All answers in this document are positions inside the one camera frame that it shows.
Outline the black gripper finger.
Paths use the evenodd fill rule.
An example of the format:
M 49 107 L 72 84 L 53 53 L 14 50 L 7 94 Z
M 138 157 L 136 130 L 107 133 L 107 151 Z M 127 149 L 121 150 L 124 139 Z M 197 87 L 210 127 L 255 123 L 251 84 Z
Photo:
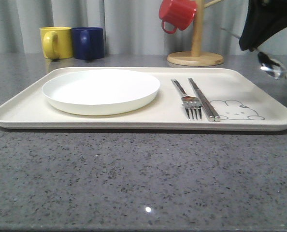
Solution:
M 287 0 L 266 0 L 269 11 L 268 39 L 287 28 Z
M 268 37 L 269 11 L 265 0 L 250 0 L 239 46 L 242 51 L 254 50 Z

